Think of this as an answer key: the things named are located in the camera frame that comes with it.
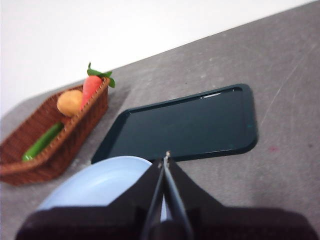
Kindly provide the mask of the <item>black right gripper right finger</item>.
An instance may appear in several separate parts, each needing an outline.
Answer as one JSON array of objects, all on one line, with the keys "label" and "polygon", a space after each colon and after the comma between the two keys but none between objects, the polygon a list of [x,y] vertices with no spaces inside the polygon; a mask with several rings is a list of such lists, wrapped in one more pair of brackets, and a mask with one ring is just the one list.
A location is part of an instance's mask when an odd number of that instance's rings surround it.
[{"label": "black right gripper right finger", "polygon": [[224,206],[176,164],[161,160],[160,179],[171,218],[159,224],[165,240],[317,240],[301,214],[278,208]]}]

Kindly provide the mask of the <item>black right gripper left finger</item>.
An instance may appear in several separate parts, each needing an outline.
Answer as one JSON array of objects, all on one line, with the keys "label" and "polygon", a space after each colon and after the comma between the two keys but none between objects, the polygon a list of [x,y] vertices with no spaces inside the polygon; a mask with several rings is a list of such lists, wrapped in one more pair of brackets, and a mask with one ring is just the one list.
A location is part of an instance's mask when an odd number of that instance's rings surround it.
[{"label": "black right gripper left finger", "polygon": [[57,187],[24,221],[18,240],[106,240],[113,232],[138,238],[161,162],[109,158]]}]

